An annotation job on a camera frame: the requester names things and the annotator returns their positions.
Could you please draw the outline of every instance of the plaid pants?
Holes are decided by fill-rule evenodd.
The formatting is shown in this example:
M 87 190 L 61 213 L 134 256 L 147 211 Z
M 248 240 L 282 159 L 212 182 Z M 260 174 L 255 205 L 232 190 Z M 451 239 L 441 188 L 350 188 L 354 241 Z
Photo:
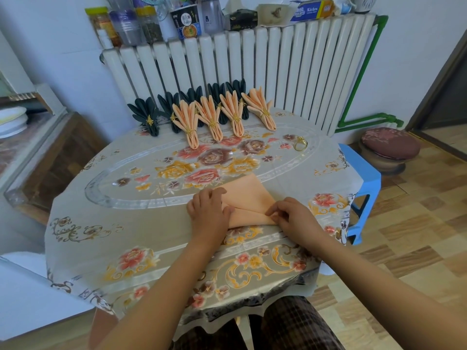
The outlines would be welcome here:
M 344 350 L 341 342 L 305 297 L 282 297 L 264 317 L 250 315 L 255 350 Z M 242 335 L 232 319 L 214 334 L 191 329 L 172 343 L 173 350 L 244 350 Z

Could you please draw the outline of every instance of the blue stool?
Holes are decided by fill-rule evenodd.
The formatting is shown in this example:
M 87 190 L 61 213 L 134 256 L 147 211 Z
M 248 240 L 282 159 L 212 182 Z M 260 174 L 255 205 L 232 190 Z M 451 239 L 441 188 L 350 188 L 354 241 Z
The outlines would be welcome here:
M 358 215 L 358 223 L 349 227 L 347 239 L 350 236 L 355 236 L 353 241 L 354 245 L 361 243 L 361 231 L 367 221 L 371 208 L 378 197 L 381 190 L 381 173 L 379 173 L 371 164 L 365 161 L 357 152 L 352 150 L 349 146 L 339 144 L 342 152 L 344 153 L 347 161 L 357 171 L 359 176 L 363 179 L 363 184 L 357 193 L 356 197 L 366 195 L 363 204 L 359 208 L 354 203 L 352 210 Z

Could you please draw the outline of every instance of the gold napkin ring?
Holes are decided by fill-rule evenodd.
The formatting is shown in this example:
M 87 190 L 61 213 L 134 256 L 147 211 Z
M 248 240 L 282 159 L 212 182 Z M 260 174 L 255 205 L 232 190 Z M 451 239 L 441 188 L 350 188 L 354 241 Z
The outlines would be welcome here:
M 305 138 L 302 137 L 302 136 L 297 136 L 296 142 L 295 142 L 293 148 L 295 148 L 297 151 L 303 151 L 307 147 L 308 147 L 308 141 L 305 140 Z

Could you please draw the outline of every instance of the cushioned stool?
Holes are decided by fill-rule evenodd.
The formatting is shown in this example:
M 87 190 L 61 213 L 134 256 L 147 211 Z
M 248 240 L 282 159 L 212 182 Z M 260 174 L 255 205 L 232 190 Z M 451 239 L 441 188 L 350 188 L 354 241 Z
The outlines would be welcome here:
M 343 144 L 339 144 L 339 146 L 347 161 L 363 179 L 363 184 L 355 197 L 366 195 L 361 207 L 356 206 L 354 203 L 352 204 L 352 210 L 357 214 L 359 219 L 355 225 L 349 227 L 347 239 L 351 236 L 355 236 L 355 240 L 352 244 L 357 245 L 361 243 L 361 231 L 381 189 L 381 173 L 374 169 L 371 164 L 366 162 L 349 146 Z
M 361 155 L 383 175 L 398 175 L 405 162 L 420 152 L 420 143 L 402 130 L 374 128 L 365 131 L 359 142 Z

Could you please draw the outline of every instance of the napkin being folded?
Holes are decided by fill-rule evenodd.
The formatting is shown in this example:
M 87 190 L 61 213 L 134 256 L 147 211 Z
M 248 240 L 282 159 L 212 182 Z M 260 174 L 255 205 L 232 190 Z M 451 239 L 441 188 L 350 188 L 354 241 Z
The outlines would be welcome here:
M 276 224 L 264 214 L 276 200 L 254 174 L 243 176 L 221 187 L 227 191 L 222 196 L 222 208 L 227 205 L 235 208 L 230 216 L 229 228 Z

